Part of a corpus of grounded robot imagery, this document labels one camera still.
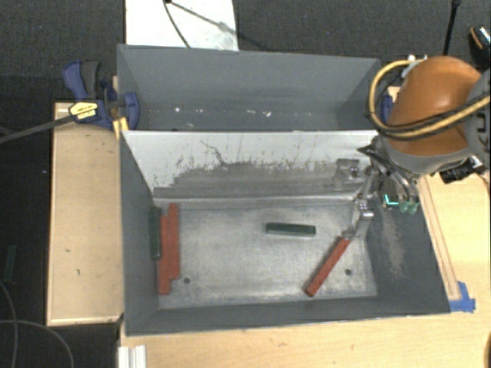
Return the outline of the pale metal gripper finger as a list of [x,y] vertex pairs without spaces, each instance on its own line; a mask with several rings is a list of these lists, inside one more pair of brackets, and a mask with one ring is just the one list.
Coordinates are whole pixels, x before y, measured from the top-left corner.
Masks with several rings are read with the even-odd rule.
[[361,162],[359,159],[337,159],[333,187],[335,190],[355,190],[361,188],[363,178],[359,176]]
[[369,207],[368,201],[357,199],[354,203],[350,225],[342,232],[342,237],[346,239],[364,239],[373,219],[374,210]]

